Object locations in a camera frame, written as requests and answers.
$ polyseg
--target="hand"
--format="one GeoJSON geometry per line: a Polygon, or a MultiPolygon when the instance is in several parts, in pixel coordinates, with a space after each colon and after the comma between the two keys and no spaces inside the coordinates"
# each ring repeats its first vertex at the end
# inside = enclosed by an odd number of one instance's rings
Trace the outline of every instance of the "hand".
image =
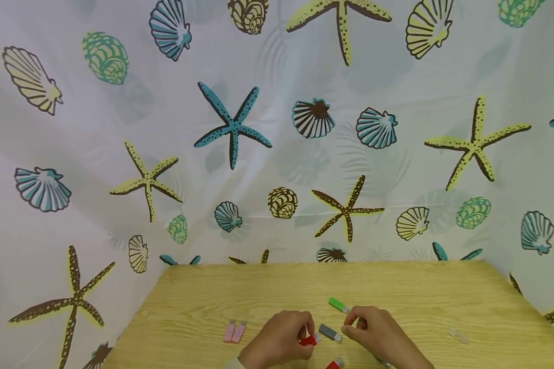
{"type": "Polygon", "coordinates": [[[386,310],[375,306],[354,306],[341,331],[398,369],[435,369],[386,310]],[[352,327],[357,319],[357,327],[352,327]]]}
{"type": "Polygon", "coordinates": [[[300,339],[314,334],[308,311],[281,311],[273,315],[259,334],[242,349],[238,360],[246,369],[266,369],[292,360],[308,360],[313,346],[301,346],[300,339]]]}

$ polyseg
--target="green usb flash drive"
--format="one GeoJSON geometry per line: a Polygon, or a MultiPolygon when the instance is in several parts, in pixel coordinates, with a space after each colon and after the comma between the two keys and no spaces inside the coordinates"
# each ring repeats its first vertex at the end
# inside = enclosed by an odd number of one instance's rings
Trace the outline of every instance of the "green usb flash drive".
{"type": "Polygon", "coordinates": [[[328,303],[330,303],[336,310],[344,312],[344,314],[348,314],[349,312],[349,308],[334,297],[328,299],[328,303]]]}

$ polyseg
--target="light wood surface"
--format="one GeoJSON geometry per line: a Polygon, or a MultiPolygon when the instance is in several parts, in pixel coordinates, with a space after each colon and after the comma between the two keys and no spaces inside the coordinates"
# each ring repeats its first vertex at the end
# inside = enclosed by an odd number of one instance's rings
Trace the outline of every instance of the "light wood surface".
{"type": "MultiPolygon", "coordinates": [[[[389,310],[437,369],[554,368],[554,328],[491,265],[420,261],[170,267],[103,369],[222,369],[281,310],[309,310],[316,327],[340,331],[331,296],[389,310]],[[248,321],[238,345],[222,342],[229,319],[248,321]]],[[[323,369],[336,356],[347,369],[381,367],[347,337],[324,337],[309,362],[283,368],[323,369]]]]}

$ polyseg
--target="shower curtain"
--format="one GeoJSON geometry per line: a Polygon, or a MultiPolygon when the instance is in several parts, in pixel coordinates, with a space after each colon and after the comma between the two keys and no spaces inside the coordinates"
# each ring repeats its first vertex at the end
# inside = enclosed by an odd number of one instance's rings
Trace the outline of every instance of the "shower curtain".
{"type": "Polygon", "coordinates": [[[0,369],[165,268],[460,259],[554,324],[554,0],[0,0],[0,369]]]}

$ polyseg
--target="blue starfish print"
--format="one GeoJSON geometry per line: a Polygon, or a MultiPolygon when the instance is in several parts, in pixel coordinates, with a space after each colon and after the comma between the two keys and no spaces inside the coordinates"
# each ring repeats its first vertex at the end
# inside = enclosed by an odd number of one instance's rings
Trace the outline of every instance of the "blue starfish print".
{"type": "Polygon", "coordinates": [[[228,113],[228,110],[222,104],[222,101],[218,98],[218,96],[214,93],[214,91],[212,91],[203,82],[197,83],[197,86],[199,86],[199,89],[202,91],[203,96],[211,104],[215,112],[220,116],[220,118],[222,118],[225,125],[212,129],[211,131],[207,132],[206,135],[201,137],[195,143],[196,148],[202,148],[203,146],[206,146],[208,143],[211,143],[216,139],[219,139],[220,137],[229,134],[230,135],[230,168],[234,170],[236,166],[236,160],[238,160],[238,136],[239,135],[244,135],[255,141],[258,141],[268,148],[273,147],[270,141],[267,140],[265,136],[261,135],[260,132],[255,131],[253,128],[246,127],[245,125],[242,124],[246,119],[246,116],[250,112],[250,109],[252,109],[252,106],[254,105],[256,98],[259,95],[258,87],[254,87],[250,91],[248,96],[246,96],[246,100],[244,100],[244,102],[242,103],[241,108],[238,110],[238,113],[232,119],[232,117],[230,117],[230,113],[228,113]]]}

